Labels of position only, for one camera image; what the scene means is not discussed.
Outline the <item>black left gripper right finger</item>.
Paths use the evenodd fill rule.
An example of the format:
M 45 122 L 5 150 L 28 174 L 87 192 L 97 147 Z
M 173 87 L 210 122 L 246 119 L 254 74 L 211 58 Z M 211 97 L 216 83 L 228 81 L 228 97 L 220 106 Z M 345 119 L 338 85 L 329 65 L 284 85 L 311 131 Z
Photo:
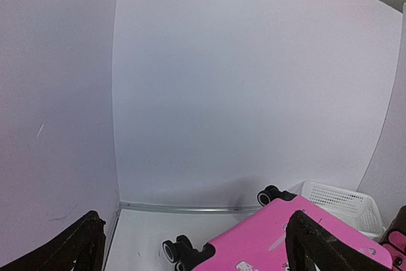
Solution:
M 391 270 L 337 239 L 303 211 L 289 219 L 285 248 L 291 270 Z

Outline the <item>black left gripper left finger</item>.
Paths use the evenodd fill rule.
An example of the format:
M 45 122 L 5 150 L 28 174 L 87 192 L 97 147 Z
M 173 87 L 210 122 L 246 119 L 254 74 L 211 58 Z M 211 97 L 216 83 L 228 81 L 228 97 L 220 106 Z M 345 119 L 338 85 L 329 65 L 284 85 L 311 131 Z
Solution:
M 1 270 L 101 270 L 105 224 L 96 211 L 89 211 L 55 238 Z

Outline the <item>pink hard-shell kids suitcase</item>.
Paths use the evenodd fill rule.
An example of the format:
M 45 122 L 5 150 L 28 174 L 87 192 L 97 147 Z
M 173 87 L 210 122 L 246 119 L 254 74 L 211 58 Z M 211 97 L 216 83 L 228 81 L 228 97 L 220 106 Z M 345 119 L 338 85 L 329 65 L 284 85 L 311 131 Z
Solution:
M 162 243 L 162 251 L 175 270 L 291 270 L 285 237 L 290 217 L 303 211 L 349 247 L 391 266 L 384 247 L 364 236 L 304 197 L 269 185 L 257 195 L 261 209 L 246 220 L 206 242 L 201 250 L 185 235 Z

